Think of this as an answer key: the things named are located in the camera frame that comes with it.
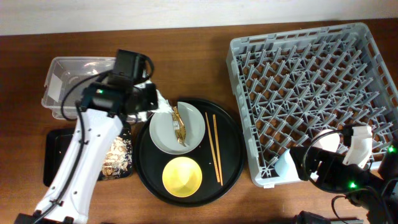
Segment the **white tissue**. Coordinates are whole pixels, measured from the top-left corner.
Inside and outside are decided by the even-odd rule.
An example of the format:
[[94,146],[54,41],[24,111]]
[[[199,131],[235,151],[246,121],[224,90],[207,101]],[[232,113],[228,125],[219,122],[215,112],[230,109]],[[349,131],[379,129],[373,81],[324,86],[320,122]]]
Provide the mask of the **white tissue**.
[[135,115],[135,122],[141,123],[147,121],[155,113],[171,113],[172,107],[168,100],[166,100],[156,85],[150,80],[134,86],[138,91],[139,100],[143,105],[150,110],[138,112]]

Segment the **pink cup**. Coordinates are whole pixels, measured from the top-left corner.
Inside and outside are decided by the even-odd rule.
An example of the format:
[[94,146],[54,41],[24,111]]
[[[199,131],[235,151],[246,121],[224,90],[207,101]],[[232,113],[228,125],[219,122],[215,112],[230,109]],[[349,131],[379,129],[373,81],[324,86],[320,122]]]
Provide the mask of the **pink cup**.
[[313,147],[317,147],[326,151],[336,152],[340,144],[340,135],[332,133],[314,143]]

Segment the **grey round plate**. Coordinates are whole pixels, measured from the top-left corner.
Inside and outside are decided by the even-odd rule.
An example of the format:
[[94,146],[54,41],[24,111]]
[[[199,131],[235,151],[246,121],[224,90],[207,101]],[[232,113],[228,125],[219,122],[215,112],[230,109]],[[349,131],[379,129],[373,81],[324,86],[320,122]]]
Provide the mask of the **grey round plate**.
[[163,152],[181,155],[199,146],[205,135],[205,120],[192,104],[179,101],[177,109],[185,125],[184,146],[177,141],[174,121],[170,113],[156,113],[150,120],[149,132],[153,143]]

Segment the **light blue cup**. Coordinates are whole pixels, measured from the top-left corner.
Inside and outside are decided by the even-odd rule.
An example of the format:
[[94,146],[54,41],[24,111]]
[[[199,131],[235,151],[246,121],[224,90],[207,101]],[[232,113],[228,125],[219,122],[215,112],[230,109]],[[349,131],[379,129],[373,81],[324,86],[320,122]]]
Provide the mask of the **light blue cup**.
[[295,162],[291,155],[291,150],[286,150],[275,163],[275,171],[279,177],[288,182],[299,181],[299,175]]

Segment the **gold brown snack wrapper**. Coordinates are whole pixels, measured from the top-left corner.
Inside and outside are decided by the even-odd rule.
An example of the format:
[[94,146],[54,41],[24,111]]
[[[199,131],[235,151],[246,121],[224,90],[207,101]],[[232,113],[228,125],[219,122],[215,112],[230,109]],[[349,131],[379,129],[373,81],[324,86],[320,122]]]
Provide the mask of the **gold brown snack wrapper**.
[[172,112],[172,121],[173,121],[173,128],[175,132],[175,136],[177,138],[177,142],[181,144],[183,147],[186,147],[185,138],[186,138],[186,128],[178,112],[178,108],[174,106]]

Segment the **food scraps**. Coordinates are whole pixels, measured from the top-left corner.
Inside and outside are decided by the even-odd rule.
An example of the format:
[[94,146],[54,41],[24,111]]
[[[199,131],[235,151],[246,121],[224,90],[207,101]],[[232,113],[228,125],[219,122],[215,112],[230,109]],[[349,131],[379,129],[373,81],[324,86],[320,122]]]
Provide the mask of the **food scraps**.
[[117,137],[106,153],[100,180],[120,179],[132,173],[132,145],[126,136]]

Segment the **yellow bowl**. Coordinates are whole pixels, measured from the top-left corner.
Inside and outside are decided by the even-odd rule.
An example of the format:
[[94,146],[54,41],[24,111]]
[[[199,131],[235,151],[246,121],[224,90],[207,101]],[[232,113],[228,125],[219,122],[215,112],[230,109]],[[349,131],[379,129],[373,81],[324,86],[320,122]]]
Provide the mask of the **yellow bowl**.
[[162,172],[162,183],[166,191],[179,198],[193,195],[200,188],[202,178],[200,166],[189,157],[172,159]]

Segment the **wooden chopstick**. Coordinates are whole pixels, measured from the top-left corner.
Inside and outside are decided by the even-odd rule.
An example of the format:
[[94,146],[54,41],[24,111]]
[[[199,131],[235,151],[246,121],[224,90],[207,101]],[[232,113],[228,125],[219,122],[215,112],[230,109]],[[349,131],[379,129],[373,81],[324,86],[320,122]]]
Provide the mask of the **wooden chopstick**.
[[213,165],[214,165],[214,168],[215,168],[216,179],[217,179],[218,183],[221,183],[220,174],[219,174],[218,166],[217,166],[217,162],[216,162],[215,150],[214,150],[214,145],[213,145],[213,138],[212,138],[212,135],[211,135],[211,129],[210,129],[210,124],[209,124],[207,112],[205,112],[205,119],[206,119],[207,131],[208,131],[208,138],[209,138],[209,142],[210,142],[211,155],[212,155],[212,158],[213,158]]
[[219,147],[219,140],[218,140],[218,130],[217,130],[217,122],[216,122],[216,115],[215,114],[213,114],[213,126],[214,126],[214,132],[215,132],[218,172],[219,172],[219,175],[220,175],[220,184],[221,184],[221,186],[223,186],[223,173],[222,173],[222,168],[221,168],[221,154],[220,154],[220,147]]

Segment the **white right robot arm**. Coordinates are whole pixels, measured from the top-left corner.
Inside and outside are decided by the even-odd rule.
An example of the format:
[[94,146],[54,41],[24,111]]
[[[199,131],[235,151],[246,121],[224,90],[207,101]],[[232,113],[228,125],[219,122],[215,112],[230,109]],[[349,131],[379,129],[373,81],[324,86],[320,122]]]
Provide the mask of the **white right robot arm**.
[[386,151],[379,176],[356,164],[344,165],[344,156],[318,147],[293,147],[290,156],[300,180],[318,176],[314,186],[324,192],[343,194],[351,204],[368,210],[370,223],[397,223],[397,141]]

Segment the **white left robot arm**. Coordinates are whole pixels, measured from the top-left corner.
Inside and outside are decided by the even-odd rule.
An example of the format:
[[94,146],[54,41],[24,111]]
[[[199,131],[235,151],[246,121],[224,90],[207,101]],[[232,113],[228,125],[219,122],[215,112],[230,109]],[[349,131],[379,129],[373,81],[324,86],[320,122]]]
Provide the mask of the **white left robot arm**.
[[31,215],[16,223],[86,223],[94,187],[113,141],[126,116],[158,107],[156,87],[94,82],[75,103],[76,127],[57,174]]

